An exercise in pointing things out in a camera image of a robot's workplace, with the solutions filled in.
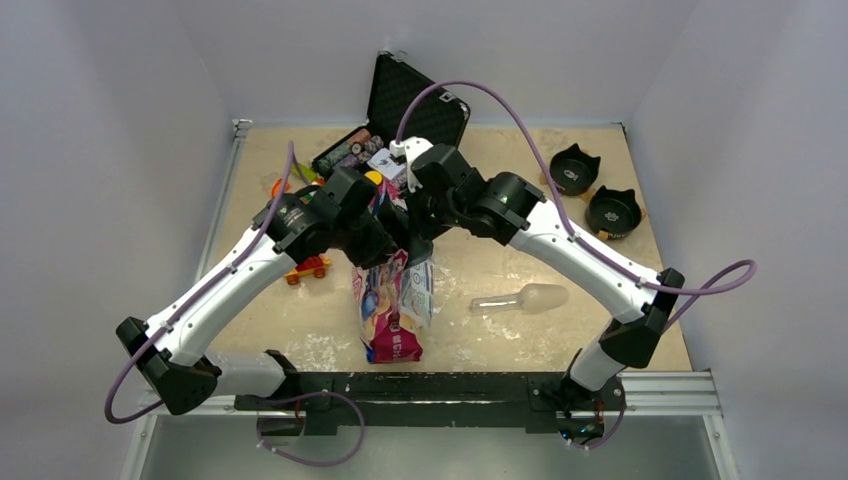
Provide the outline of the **pink blue pet food bag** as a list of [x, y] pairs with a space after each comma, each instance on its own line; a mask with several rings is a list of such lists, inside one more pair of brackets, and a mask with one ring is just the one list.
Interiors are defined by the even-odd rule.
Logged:
[[434, 265], [416, 253], [413, 245], [401, 247], [380, 265], [352, 269], [360, 341], [370, 364], [418, 362], [424, 353], [421, 338], [434, 316]]

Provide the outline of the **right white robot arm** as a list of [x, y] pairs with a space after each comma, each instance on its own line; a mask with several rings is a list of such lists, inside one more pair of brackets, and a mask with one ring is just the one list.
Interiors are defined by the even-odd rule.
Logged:
[[584, 407], [627, 367], [645, 368], [677, 301], [684, 277], [657, 272], [615, 252], [561, 219], [556, 205], [522, 177], [501, 172], [486, 180], [459, 151], [426, 139], [393, 141], [406, 167], [410, 230], [433, 240], [451, 228], [526, 253], [597, 300], [611, 321], [582, 349], [561, 381], [564, 399]]

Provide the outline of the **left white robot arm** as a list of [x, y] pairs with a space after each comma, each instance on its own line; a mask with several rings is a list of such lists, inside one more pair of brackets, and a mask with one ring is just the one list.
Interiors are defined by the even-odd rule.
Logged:
[[208, 347], [261, 292], [311, 257], [336, 249], [363, 268], [388, 260], [397, 244], [373, 212], [386, 198], [350, 168], [322, 186], [282, 192], [178, 300], [146, 320], [122, 321], [116, 334], [159, 405], [174, 415], [220, 395], [260, 397], [275, 409], [292, 405], [298, 382], [280, 353], [240, 355]]

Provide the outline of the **clear plastic scoop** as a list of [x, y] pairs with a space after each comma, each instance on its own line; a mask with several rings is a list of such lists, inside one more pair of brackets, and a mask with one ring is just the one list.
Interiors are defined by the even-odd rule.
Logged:
[[561, 285], [528, 283], [514, 293], [474, 298], [469, 310], [480, 315], [505, 311], [536, 315], [563, 306], [569, 297], [569, 291]]

